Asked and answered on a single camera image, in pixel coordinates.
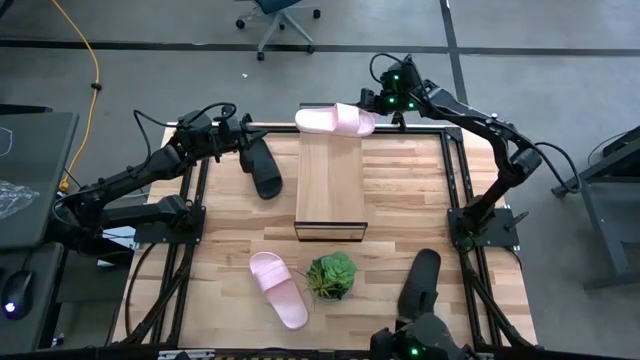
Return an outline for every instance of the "office chair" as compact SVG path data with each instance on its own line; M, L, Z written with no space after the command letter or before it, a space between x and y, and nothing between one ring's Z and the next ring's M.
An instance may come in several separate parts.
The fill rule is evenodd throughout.
M264 60L264 46L267 45L271 36L273 36L273 32L276 30L276 26L280 28L280 30L285 29L285 23L289 24L293 27L293 29L300 34L309 45L307 46L307 52L309 54L313 54L316 51L315 46L313 46L313 39L306 31L298 24L293 18L288 14L289 10L297 10L297 9L305 9L311 8L313 6L293 6L296 3L299 3L301 0L252 0L256 7L251 10L248 14L242 15L238 17L236 21L236 27L240 30L245 27L245 20L251 20L253 18L257 19L271 19L271 25L269 25L269 29L262 37L262 41L258 44L258 61ZM320 18L320 10L313 10L313 18Z

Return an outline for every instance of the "potted plant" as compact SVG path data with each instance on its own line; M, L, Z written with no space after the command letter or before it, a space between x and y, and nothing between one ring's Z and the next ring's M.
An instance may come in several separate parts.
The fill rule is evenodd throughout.
M309 289L316 298L340 301L353 287L358 268L342 251L325 255L311 262L307 271Z

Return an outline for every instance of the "concrete floor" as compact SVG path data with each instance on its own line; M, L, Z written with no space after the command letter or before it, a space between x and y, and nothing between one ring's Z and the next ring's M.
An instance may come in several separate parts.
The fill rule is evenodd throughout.
M60 3L91 40L257 44L266 28L249 23L238 31L235 19L249 5L232 1L192 0L188 6L169 0ZM634 0L449 3L461 47L640 48L640 3ZM448 45L437 0L325 0L322 11L320 20L309 12L295 17L316 44L355 47L326 47L312 56L270 52L263 63L249 51L97 51L104 90L75 177L93 182L143 159L133 109L172 121L215 101L233 101L239 112L250 112L255 120L292 121L301 102L352 102L361 87L375 88L367 69L375 46L415 46L427 52L424 47ZM0 38L77 40L55 7L41 0L17 1L0 19ZM290 30L274 41L302 43ZM424 77L454 88L448 54L415 58ZM470 104L499 113L535 141L562 146L579 169L601 140L640 122L637 56L463 55L460 64ZM378 71L383 66L381 61ZM85 50L0 48L0 102L45 104L86 119L93 77ZM145 125L152 144L158 144L163 129ZM85 126L78 126L74 149ZM549 156L568 176L562 158L551 151ZM557 200L549 192L553 186L551 173L541 167L507 195L512 208L531 213L520 223L519 234L539 343L553 350L637 357L640 287L583 292L583 282L610 274L609 264L581 199ZM112 278L117 283L123 277ZM110 317L100 321L100 316L82 314L91 313L86 307L110 305L77 306L82 309L66 311L66 325L61 325L61 331L68 329L68 344L100 345Z

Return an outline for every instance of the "slide sandal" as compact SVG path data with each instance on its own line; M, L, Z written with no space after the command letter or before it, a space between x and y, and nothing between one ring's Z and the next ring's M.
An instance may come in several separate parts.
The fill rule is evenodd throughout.
M330 108L298 110L296 126L314 134L363 137L375 130L376 117L356 106L335 104Z
M282 191L282 176L267 143L260 139L240 153L242 171L251 173L261 199L269 200Z
M422 249L411 264L411 270L398 298L398 315L415 320L424 313L432 313L438 297L436 286L440 273L440 255Z
M274 253L259 252L249 260L249 268L282 323L291 330L304 326L309 313L284 261Z

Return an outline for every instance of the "wooden block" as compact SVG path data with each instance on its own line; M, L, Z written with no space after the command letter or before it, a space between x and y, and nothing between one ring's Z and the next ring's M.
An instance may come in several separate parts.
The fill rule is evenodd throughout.
M362 139L300 134L294 227L301 241L362 241Z

